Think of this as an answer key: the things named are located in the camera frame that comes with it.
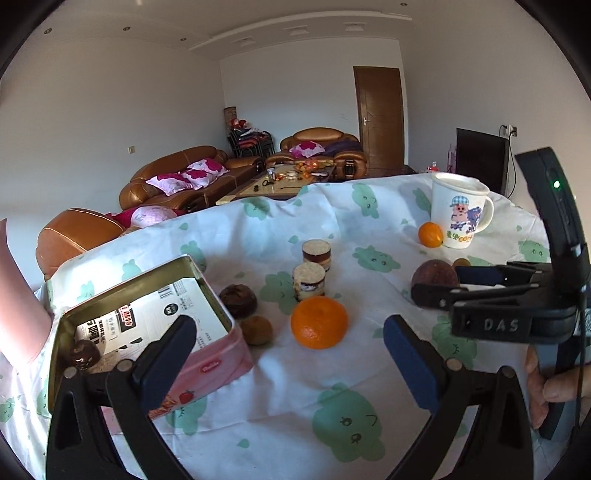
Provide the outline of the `right hand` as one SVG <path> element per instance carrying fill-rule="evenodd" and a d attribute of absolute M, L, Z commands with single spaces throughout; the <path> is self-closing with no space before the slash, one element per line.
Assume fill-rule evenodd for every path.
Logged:
<path fill-rule="evenodd" d="M 526 388 L 529 395 L 529 412 L 534 430 L 540 428 L 549 412 L 549 405 L 575 400 L 580 371 L 573 369 L 545 379 L 539 369 L 536 349 L 529 346 L 526 353 Z"/>

